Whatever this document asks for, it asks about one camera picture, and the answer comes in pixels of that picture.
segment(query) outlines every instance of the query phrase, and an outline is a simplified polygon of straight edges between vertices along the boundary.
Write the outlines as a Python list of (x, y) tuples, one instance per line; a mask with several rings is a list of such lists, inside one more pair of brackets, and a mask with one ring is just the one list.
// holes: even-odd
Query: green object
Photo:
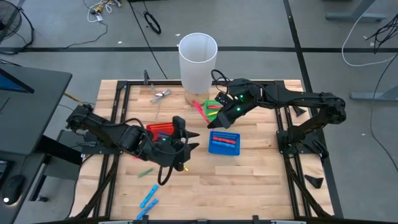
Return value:
[(141, 178), (141, 177), (143, 177), (143, 176), (149, 174), (149, 173), (152, 172), (153, 170), (154, 170), (154, 168), (150, 168), (149, 170), (140, 173), (140, 174), (138, 175), (138, 178)]
[(220, 109), (208, 109), (207, 108), (208, 106), (222, 106), (222, 105), (215, 100), (206, 100), (205, 101), (205, 109), (204, 109), (205, 115), (206, 115), (207, 119), (209, 119), (209, 121), (212, 122), (214, 119), (216, 119), (217, 114), (210, 115), (210, 116), (207, 116), (207, 115), (211, 112), (219, 111)]

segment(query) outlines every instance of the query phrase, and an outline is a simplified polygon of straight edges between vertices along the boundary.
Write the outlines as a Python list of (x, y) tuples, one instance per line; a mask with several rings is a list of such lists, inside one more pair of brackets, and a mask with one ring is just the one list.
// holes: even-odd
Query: white bucket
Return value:
[(180, 41), (180, 73), (185, 90), (199, 94), (210, 89), (217, 50), (216, 41), (207, 34), (188, 34)]

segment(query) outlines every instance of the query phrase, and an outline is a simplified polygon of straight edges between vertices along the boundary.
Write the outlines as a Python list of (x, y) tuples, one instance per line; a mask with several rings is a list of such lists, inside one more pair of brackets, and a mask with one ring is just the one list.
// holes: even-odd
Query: wooden tabletop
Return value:
[[(284, 81), (286, 88), (302, 91), (300, 80)], [(99, 116), (110, 119), (117, 82), (101, 82), (95, 107), (95, 113)], [(148, 213), (150, 219), (249, 220), (253, 215), (268, 220), (293, 218), (284, 160), (277, 149), (275, 111), (255, 108), (237, 119), (229, 129), (217, 129), (241, 135), (240, 156), (210, 154), (208, 141), (211, 130), (206, 128), (206, 121), (186, 104), (182, 86), (157, 85), (156, 92), (167, 88), (172, 90), (172, 94), (161, 101), (158, 122), (171, 122), (176, 115), (184, 118), (188, 131), (200, 133), (199, 137), (192, 138), (190, 142), (198, 142), (200, 145), (192, 151), (191, 159), (186, 163), (189, 171), (174, 171), (168, 183), (156, 191), (153, 198), (158, 198), (159, 203)], [(217, 93), (217, 89), (212, 87), (210, 98), (214, 98)], [(124, 92), (121, 94), (120, 107), (123, 95)], [(156, 123), (159, 105), (150, 102), (153, 97), (150, 86), (132, 86), (126, 119), (138, 118), (145, 125)], [(118, 111), (117, 121), (120, 119), (121, 109)], [(284, 127), (287, 128), (285, 116), (282, 117)], [(309, 114), (306, 112), (296, 118), (292, 112), (292, 119), (294, 124), (300, 124), (309, 119)], [(93, 156), (81, 168), (72, 216), (81, 211), (97, 189), (102, 158), (101, 155)], [(317, 155), (302, 154), (300, 158), (304, 174), (325, 177)], [(149, 168), (154, 168), (155, 171), (145, 177), (137, 177)], [(139, 204), (157, 183), (158, 168), (153, 162), (133, 159), (128, 154), (121, 156), (112, 219), (136, 219), (141, 211)], [(307, 181), (306, 186), (323, 209), (333, 214), (326, 182), (324, 181), (321, 189), (315, 189)], [(107, 192), (108, 190), (104, 193), (100, 214), (104, 213)], [(304, 215), (302, 198), (297, 188), (296, 192), (300, 214)]]

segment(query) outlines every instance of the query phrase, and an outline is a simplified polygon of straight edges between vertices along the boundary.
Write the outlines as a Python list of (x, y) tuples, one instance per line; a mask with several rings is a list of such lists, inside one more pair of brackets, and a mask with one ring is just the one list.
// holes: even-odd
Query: red tray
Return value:
[(158, 138), (159, 131), (165, 132), (170, 135), (173, 134), (173, 132), (174, 132), (173, 123), (171, 123), (171, 122), (160, 123), (160, 124), (148, 124), (147, 129), (149, 131), (151, 131), (152, 133), (154, 133), (153, 141), (155, 141)]

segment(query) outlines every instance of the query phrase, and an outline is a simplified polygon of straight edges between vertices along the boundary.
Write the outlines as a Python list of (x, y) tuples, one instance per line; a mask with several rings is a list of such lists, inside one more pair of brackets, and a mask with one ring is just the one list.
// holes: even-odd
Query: gray floor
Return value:
[[(86, 0), (87, 4), (96, 3)], [(327, 21), (328, 11), (351, 11), (360, 1), (290, 0), (298, 36), (302, 47), (341, 47), (353, 23)], [(143, 11), (140, 2), (133, 6)], [(164, 31), (153, 33), (144, 26), (152, 46), (176, 46), (191, 32), (204, 32), (213, 36), (219, 46), (293, 47), (282, 1), (261, 0), (168, 0), (147, 2)], [(86, 8), (80, 0), (29, 0), (24, 9), (36, 29), (34, 47), (64, 47), (74, 42), (94, 39), (104, 31), (100, 24), (86, 20)], [(387, 21), (378, 24), (358, 24), (347, 47), (369, 47), (363, 36), (371, 35), (397, 12), (395, 0), (376, 1), (370, 12), (381, 12)], [(134, 20), (131, 9), (125, 5), (104, 13), (109, 25), (108, 34), (96, 43), (79, 47), (145, 47), (146, 43)], [(27, 37), (29, 30), (19, 31)], [(2, 47), (22, 44), (18, 37), (4, 41)], [(398, 38), (385, 44), (397, 47)], [(179, 77), (178, 54), (156, 52), (159, 63), (169, 78)], [(347, 54), (351, 63), (374, 62), (391, 54)], [(372, 138), (369, 128), (370, 103), (352, 101), (351, 91), (373, 91), (377, 79), (387, 65), (354, 68), (347, 66), (338, 53), (304, 54), (308, 74), (314, 91), (330, 91), (347, 102), (348, 119), (341, 125), (325, 128), (331, 164), (341, 206), (346, 218), (398, 222), (398, 174), (386, 153)], [(73, 74), (68, 92), (85, 101), (94, 102), (102, 79), (141, 78), (143, 70), (151, 78), (162, 78), (152, 55), (148, 52), (96, 52), (96, 53), (24, 53), (1, 57), (27, 67), (66, 71)], [(219, 52), (216, 67), (230, 78), (301, 79), (295, 53), (276, 52)], [(394, 62), (382, 81), (380, 89), (398, 85)], [(63, 99), (67, 106), (76, 104)], [(398, 122), (396, 103), (374, 104), (374, 130), (391, 154), (398, 156), (396, 132)], [(57, 137), (65, 126), (70, 112), (59, 107), (51, 120), (46, 135)], [(39, 207), (34, 203), (24, 206), (17, 223), (30, 220), (59, 220), (66, 216), (72, 203), (73, 182), (51, 179), (41, 192), (51, 195), (52, 201)]]

